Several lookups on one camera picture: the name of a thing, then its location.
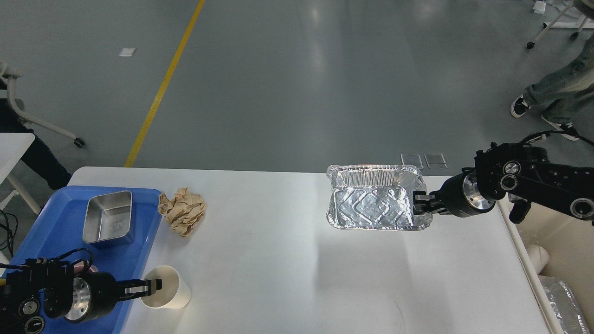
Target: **sneaker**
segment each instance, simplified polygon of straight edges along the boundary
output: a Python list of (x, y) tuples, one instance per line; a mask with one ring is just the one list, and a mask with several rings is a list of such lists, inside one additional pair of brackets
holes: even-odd
[(526, 101), (524, 101), (524, 95), (520, 95), (511, 104), (511, 116), (514, 116), (515, 118), (520, 118), (524, 116), (528, 109), (530, 109), (530, 106), (528, 105), (528, 103), (526, 103)]
[(555, 130), (558, 131), (565, 131), (567, 133), (562, 133), (561, 135), (569, 140), (573, 140), (573, 141), (577, 141), (580, 140), (579, 138), (577, 138), (577, 136), (579, 136), (579, 133), (577, 133), (576, 128), (573, 127), (572, 123), (567, 123), (567, 124), (559, 124), (559, 123), (553, 123), (551, 121), (548, 121), (544, 116), (541, 115), (541, 118), (543, 121), (551, 124), (552, 127), (555, 128)]

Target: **yellow floor line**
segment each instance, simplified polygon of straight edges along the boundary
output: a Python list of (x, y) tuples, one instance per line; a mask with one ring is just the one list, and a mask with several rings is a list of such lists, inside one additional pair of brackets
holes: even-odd
[(178, 45), (178, 49), (175, 51), (175, 55), (173, 56), (173, 59), (171, 60), (171, 64), (169, 64), (167, 73), (165, 73), (165, 78), (163, 78), (163, 82), (161, 82), (161, 86), (159, 87), (159, 90), (157, 91), (157, 96), (154, 97), (153, 104), (150, 106), (150, 109), (148, 110), (148, 114), (147, 114), (146, 118), (144, 119), (143, 126), (140, 128), (140, 131), (138, 132), (138, 135), (136, 136), (136, 140), (134, 141), (134, 144), (132, 145), (132, 149), (130, 150), (130, 153), (128, 154), (128, 158), (126, 159), (124, 167), (132, 167), (132, 165), (134, 164), (134, 161), (136, 160), (136, 156), (138, 155), (138, 152), (140, 151), (140, 147), (143, 145), (144, 138), (146, 137), (147, 132), (149, 131), (150, 125), (153, 122), (154, 115), (157, 113), (157, 109), (159, 108), (159, 105), (161, 104), (161, 100), (163, 99), (163, 95), (165, 94), (165, 91), (167, 90), (167, 86), (169, 85), (169, 82), (171, 81), (173, 72), (175, 72), (175, 68), (178, 66), (179, 58), (182, 56), (182, 53), (184, 52), (185, 45), (188, 42), (188, 38), (189, 38), (190, 34), (192, 33), (192, 29), (194, 28), (194, 24), (196, 23), (196, 20), (198, 19), (198, 15), (200, 15), (200, 11), (202, 10), (203, 5), (204, 5), (204, 0), (200, 0), (198, 5), (196, 6), (196, 10), (194, 10), (192, 19), (190, 19), (190, 21), (188, 23), (188, 27), (186, 27), (186, 31), (185, 31), (184, 35), (182, 36), (182, 40), (180, 41), (180, 43)]

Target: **chair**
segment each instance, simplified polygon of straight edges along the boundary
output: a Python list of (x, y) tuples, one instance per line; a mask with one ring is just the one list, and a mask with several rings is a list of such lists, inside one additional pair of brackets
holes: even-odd
[(15, 98), (15, 92), (17, 89), (17, 78), (21, 76), (21, 71), (19, 71), (17, 68), (8, 66), (6, 62), (0, 59), (0, 77), (7, 79), (6, 83), (4, 83), (4, 81), (0, 79), (0, 90), (6, 90), (8, 104), (10, 105), (10, 108), (19, 116), (21, 120), (23, 120), (23, 122), (31, 122), (37, 125), (41, 125), (44, 128), (47, 128), (49, 130), (52, 130), (56, 133), (59, 133), (63, 136), (72, 139), (77, 147), (83, 147), (85, 145), (85, 141), (82, 138), (77, 137), (72, 132), (66, 131), (60, 127), (57, 127), (56, 125), (48, 123), (36, 116), (33, 116), (23, 111), (23, 107), (17, 104)]
[[(528, 42), (526, 44), (526, 48), (527, 49), (532, 49), (534, 48), (534, 45), (536, 44), (536, 42), (538, 42), (539, 39), (542, 38), (542, 36), (544, 36), (550, 28), (554, 28), (556, 27), (557, 21), (565, 14), (565, 12), (567, 12), (571, 7), (575, 7), (581, 14), (582, 17), (580, 19), (578, 19), (577, 23), (578, 27), (577, 27), (577, 31), (574, 32), (573, 34), (571, 34), (571, 39), (575, 40), (578, 35), (580, 34), (580, 32), (582, 31), (582, 29), (584, 29), (584, 26), (588, 23), (588, 21), (591, 18), (594, 18), (594, 1), (593, 0), (571, 0), (568, 4), (567, 7), (565, 7), (560, 13), (559, 15), (555, 18), (555, 20), (553, 20), (553, 22), (551, 22), (550, 24), (547, 23), (543, 23), (544, 26), (544, 30), (538, 34), (538, 36)], [(562, 26), (563, 28), (567, 27), (572, 27), (573, 24), (569, 25), (569, 26)]]

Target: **gray floor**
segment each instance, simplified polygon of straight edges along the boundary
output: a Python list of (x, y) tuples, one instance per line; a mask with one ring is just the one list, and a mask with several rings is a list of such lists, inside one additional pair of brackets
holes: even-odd
[[(0, 58), (21, 68), (27, 111), (85, 138), (33, 126), (71, 171), (122, 166), (197, 0), (0, 5)], [(590, 31), (551, 30), (531, 0), (206, 0), (137, 167), (324, 172), (443, 153), (454, 175), (491, 141), (548, 130), (509, 105), (568, 63)], [(557, 12), (549, 10), (546, 17)], [(118, 58), (121, 48), (138, 48)], [(594, 113), (575, 123), (594, 138)], [(553, 162), (594, 166), (594, 150), (553, 137)], [(51, 191), (20, 164), (40, 201)], [(4, 182), (0, 196), (10, 191)], [(34, 221), (15, 198), (6, 209)]]

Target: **white table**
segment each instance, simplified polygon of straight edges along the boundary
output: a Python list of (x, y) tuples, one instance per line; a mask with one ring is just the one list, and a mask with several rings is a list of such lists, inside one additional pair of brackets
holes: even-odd
[(39, 214), (41, 211), (39, 204), (11, 173), (33, 140), (35, 140), (35, 136), (32, 133), (0, 133), (0, 183), (7, 179), (21, 194), (31, 210)]
[(207, 202), (189, 238), (161, 223), (145, 269), (177, 268), (191, 301), (135, 300), (123, 333), (549, 333), (497, 209), (344, 231), (326, 221), (324, 174), (85, 167), (70, 185), (189, 187)]

